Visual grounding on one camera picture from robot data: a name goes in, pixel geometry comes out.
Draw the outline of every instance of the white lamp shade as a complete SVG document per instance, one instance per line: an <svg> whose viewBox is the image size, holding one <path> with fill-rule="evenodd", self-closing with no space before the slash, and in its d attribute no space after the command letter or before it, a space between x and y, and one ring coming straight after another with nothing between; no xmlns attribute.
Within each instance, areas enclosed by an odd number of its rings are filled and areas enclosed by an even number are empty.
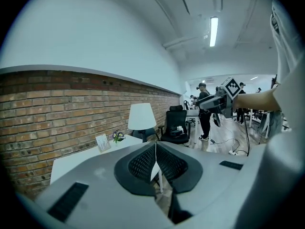
<svg viewBox="0 0 305 229"><path fill-rule="evenodd" d="M151 104L132 104L130 107L128 129L146 130L157 125Z"/></svg>

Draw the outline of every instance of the fluorescent light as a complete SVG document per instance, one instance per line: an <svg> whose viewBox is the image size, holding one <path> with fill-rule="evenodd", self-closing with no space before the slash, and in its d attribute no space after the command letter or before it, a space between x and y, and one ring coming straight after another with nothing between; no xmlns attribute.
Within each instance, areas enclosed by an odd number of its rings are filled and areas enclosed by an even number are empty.
<svg viewBox="0 0 305 229"><path fill-rule="evenodd" d="M210 47L215 46L216 36L217 36L217 28L218 28L218 18L211 18L211 39L210 39Z"/></svg>

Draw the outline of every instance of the office room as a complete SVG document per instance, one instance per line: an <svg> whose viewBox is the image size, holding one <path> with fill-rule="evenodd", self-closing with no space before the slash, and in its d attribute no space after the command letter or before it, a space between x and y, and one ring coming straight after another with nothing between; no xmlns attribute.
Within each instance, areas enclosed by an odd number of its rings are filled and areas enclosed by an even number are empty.
<svg viewBox="0 0 305 229"><path fill-rule="evenodd" d="M304 26L293 4L11 1L0 157L7 211L26 218L16 224L261 228L299 213Z"/></svg>

